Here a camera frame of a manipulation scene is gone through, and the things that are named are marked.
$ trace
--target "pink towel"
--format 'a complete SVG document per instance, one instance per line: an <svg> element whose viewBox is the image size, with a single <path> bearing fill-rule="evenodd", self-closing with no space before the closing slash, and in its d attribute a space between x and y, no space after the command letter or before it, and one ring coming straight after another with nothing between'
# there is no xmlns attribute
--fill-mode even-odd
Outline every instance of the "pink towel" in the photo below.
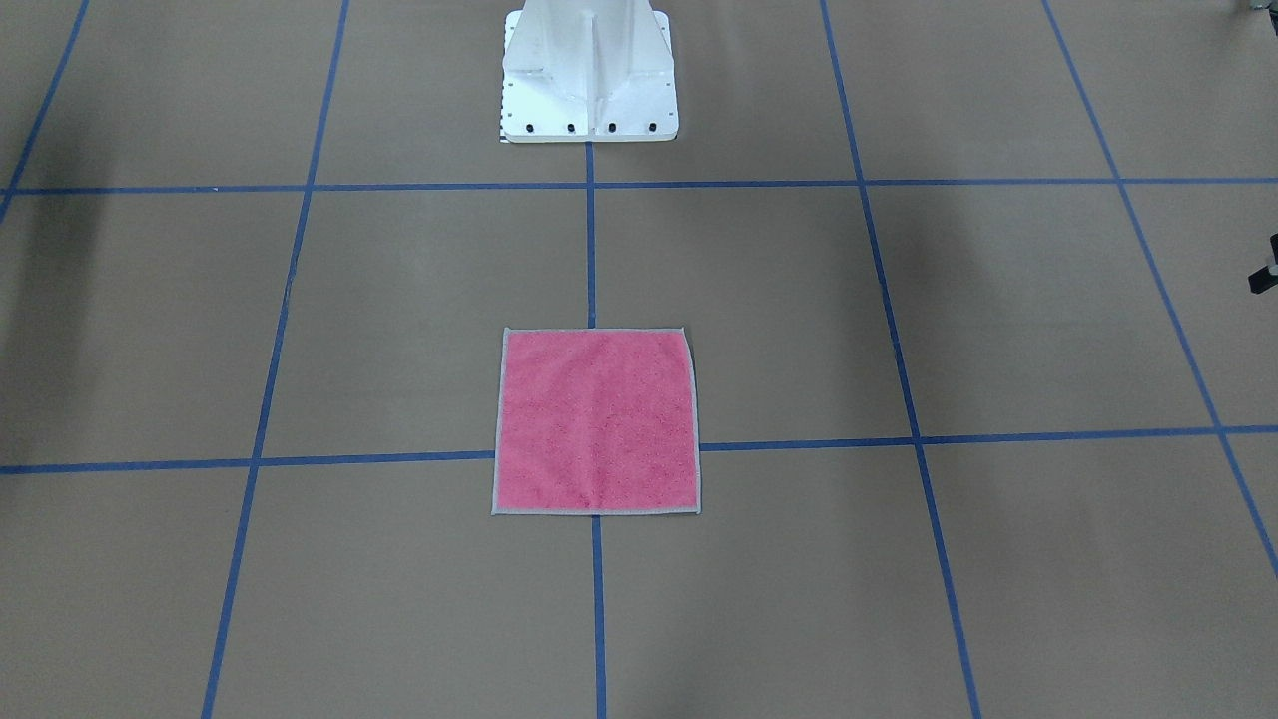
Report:
<svg viewBox="0 0 1278 719"><path fill-rule="evenodd" d="M493 515L700 512L684 329L506 329Z"/></svg>

